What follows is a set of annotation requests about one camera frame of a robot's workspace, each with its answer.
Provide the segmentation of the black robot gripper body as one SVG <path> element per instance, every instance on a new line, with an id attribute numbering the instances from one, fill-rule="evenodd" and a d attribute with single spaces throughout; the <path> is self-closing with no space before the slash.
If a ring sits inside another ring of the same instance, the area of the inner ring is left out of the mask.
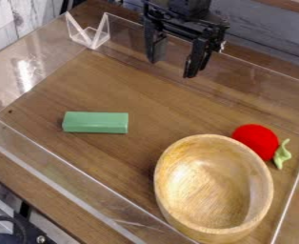
<path id="1" fill-rule="evenodd" d="M 147 43 L 166 38 L 167 32 L 189 41 L 199 36 L 221 52 L 231 23 L 211 10 L 213 0 L 143 0 Z"/>

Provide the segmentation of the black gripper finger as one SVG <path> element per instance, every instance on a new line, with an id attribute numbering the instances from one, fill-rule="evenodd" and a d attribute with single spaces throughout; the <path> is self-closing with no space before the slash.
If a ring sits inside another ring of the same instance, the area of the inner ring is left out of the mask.
<path id="1" fill-rule="evenodd" d="M 210 41 L 205 38 L 198 38 L 193 43 L 193 51 L 186 60 L 185 78 L 194 78 L 198 73 L 206 68 L 213 54 Z"/>
<path id="2" fill-rule="evenodd" d="M 144 18 L 147 57 L 153 64 L 166 58 L 169 36 L 161 22 Z"/>

